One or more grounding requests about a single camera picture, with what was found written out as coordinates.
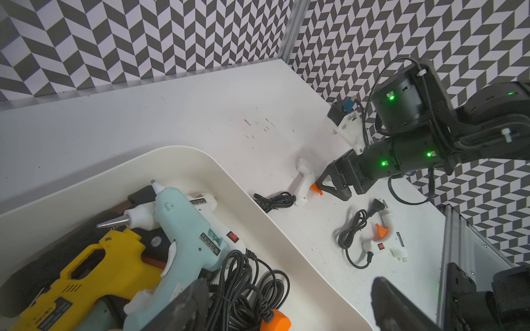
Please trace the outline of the black hot glue gun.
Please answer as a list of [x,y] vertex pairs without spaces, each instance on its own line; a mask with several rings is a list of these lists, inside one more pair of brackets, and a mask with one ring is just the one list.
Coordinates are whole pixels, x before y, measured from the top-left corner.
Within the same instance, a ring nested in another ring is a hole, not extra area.
[[109,231],[97,224],[123,215],[129,208],[153,202],[155,193],[146,186],[128,196],[128,202],[105,210],[63,237],[23,268],[13,273],[1,286],[1,316],[13,318],[20,315],[39,291],[59,278],[60,272],[88,245],[97,244]]

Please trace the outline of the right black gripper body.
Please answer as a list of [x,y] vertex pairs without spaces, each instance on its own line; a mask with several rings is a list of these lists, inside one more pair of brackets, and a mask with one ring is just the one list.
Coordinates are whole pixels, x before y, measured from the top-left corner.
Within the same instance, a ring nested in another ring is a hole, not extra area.
[[367,104],[376,114],[376,130],[385,138],[365,149],[350,150],[331,162],[316,181],[316,188],[347,201],[353,193],[365,194],[379,180],[391,185],[409,172],[428,171],[426,202],[435,195],[435,169],[453,169],[455,146],[441,116],[453,107],[433,63],[409,58],[410,66],[375,83]]

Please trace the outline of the mint glue gun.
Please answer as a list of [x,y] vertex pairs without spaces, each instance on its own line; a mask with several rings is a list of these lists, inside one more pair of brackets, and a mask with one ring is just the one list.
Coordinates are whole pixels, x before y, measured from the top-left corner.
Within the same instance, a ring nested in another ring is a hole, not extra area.
[[[182,194],[179,189],[162,186],[155,180],[152,180],[151,186],[156,197],[174,191]],[[126,313],[124,330],[142,330],[183,290],[198,280],[202,270],[218,270],[229,253],[226,242],[222,241],[224,246],[218,248],[211,240],[211,236],[203,230],[198,233],[185,234],[182,239],[168,238],[168,240],[171,245],[168,249],[165,269],[161,273],[161,281],[151,295],[147,295],[147,292],[143,290],[131,299],[131,304],[135,307]]]

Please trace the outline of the small white glue gun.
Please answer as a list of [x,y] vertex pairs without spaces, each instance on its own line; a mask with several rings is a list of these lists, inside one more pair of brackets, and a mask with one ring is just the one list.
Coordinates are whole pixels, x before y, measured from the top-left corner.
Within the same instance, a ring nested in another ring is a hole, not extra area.
[[129,229],[154,230],[162,228],[170,239],[182,239],[185,234],[203,230],[211,236],[218,248],[228,244],[229,250],[245,253],[244,242],[213,213],[217,201],[209,193],[198,197],[184,196],[181,193],[163,193],[156,201],[126,210],[124,215],[97,225],[98,228],[111,228],[125,225]]

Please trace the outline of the white glue gun pile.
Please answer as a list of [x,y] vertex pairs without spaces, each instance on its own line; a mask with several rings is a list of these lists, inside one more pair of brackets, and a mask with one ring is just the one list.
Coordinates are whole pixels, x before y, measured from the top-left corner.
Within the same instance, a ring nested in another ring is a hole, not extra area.
[[316,175],[308,160],[300,158],[297,163],[297,171],[302,175],[302,180],[293,195],[296,197],[295,205],[302,207],[308,202],[310,192],[317,193],[320,196],[323,196],[324,193],[316,186]]

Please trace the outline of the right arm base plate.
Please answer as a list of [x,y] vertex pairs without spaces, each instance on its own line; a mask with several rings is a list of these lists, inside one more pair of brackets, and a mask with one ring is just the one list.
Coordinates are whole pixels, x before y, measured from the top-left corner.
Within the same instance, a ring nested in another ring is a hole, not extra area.
[[443,330],[528,330],[529,267],[496,273],[492,289],[477,291],[456,264],[447,270]]

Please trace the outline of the orange glue gun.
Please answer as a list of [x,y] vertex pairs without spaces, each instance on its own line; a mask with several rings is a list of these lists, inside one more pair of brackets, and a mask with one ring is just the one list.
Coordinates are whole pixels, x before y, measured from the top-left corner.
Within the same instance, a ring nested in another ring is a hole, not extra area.
[[260,331],[290,331],[292,323],[290,318],[279,310],[272,310],[272,319],[270,321],[263,321],[259,328]]

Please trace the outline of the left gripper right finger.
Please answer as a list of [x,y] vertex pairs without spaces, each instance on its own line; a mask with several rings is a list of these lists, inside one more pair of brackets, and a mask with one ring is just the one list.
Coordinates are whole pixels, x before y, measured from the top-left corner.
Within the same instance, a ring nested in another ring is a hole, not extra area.
[[371,305],[380,330],[440,330],[399,289],[384,277],[376,277],[371,288]]

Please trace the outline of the cream plastic storage box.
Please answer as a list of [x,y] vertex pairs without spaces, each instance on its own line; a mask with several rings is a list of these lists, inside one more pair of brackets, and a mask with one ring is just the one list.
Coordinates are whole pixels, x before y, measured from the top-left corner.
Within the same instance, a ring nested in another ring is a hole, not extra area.
[[174,298],[208,259],[219,265],[229,248],[227,234],[234,233],[246,249],[287,273],[291,291],[282,311],[294,330],[370,329],[214,158],[183,146],[153,150],[1,215],[1,278],[151,180],[164,186],[158,206],[170,217],[164,231],[177,245],[157,298]]

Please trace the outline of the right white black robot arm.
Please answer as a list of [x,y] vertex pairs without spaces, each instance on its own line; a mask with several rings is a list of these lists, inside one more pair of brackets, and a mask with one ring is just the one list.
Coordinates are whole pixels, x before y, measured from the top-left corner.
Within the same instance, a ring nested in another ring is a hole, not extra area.
[[379,179],[397,179],[427,170],[428,194],[435,194],[437,169],[451,174],[458,164],[479,159],[529,159],[529,84],[489,85],[454,108],[433,64],[408,58],[408,66],[378,77],[361,119],[376,114],[383,138],[371,143],[361,127],[362,147],[331,162],[315,183],[317,190],[346,201],[365,194]]

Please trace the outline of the yellow glue gun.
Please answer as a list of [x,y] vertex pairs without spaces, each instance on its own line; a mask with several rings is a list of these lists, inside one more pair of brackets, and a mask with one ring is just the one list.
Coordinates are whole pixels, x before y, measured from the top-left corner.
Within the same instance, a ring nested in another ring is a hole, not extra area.
[[[146,249],[132,230],[110,230],[97,244],[89,245],[60,273],[48,292],[20,315],[11,330],[74,330],[95,307],[98,299],[111,295],[131,300],[141,290],[161,281],[162,269],[142,261]],[[97,250],[104,258],[82,279],[72,273]]]

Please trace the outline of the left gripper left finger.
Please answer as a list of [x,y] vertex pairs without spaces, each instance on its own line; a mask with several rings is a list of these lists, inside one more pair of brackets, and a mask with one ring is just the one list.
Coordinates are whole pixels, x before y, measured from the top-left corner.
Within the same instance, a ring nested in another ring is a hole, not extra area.
[[208,282],[199,278],[142,330],[206,330],[209,303]]

